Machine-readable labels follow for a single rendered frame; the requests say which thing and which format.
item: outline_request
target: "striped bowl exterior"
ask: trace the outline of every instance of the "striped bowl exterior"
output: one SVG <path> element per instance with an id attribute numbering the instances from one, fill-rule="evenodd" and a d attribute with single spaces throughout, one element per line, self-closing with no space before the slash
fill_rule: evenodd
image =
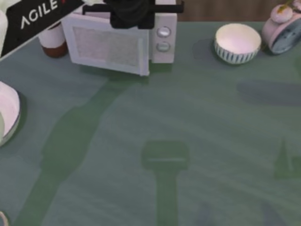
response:
<path id="1" fill-rule="evenodd" d="M 234 54 L 232 52 L 229 52 L 217 44 L 216 40 L 214 40 L 214 48 L 217 53 L 217 55 L 223 59 L 224 61 L 228 62 L 232 65 L 239 65 L 244 64 L 250 60 L 252 60 L 258 53 L 260 47 L 254 52 L 246 53 L 246 54 Z"/>

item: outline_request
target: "microwave door window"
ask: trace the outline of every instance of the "microwave door window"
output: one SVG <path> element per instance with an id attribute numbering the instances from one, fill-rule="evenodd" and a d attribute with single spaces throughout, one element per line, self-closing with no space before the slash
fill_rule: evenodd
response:
<path id="1" fill-rule="evenodd" d="M 67 16 L 62 24 L 72 62 L 149 75 L 147 30 L 113 29 L 108 18 L 80 14 Z"/>

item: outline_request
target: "green tabletop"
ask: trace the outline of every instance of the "green tabletop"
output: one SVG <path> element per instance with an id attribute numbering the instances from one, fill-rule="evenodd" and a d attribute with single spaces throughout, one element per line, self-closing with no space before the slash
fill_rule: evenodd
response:
<path id="1" fill-rule="evenodd" d="M 212 54 L 221 25 L 179 23 L 175 63 L 148 78 L 37 40 L 1 62 L 23 105 L 0 149 L 12 225 L 301 225 L 301 46 L 230 66 Z"/>

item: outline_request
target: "clock face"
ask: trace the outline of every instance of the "clock face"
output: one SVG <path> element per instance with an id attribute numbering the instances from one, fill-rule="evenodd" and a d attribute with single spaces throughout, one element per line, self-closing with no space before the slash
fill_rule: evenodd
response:
<path id="1" fill-rule="evenodd" d="M 274 54 L 281 54 L 301 41 L 301 19 L 289 24 L 275 39 L 271 51 Z"/>

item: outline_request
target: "brown and white cup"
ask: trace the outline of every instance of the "brown and white cup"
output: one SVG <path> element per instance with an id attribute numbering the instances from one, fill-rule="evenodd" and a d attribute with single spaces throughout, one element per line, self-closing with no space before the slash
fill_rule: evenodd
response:
<path id="1" fill-rule="evenodd" d="M 68 47 L 61 22 L 40 33 L 39 41 L 44 53 L 49 57 L 59 58 L 68 53 Z"/>

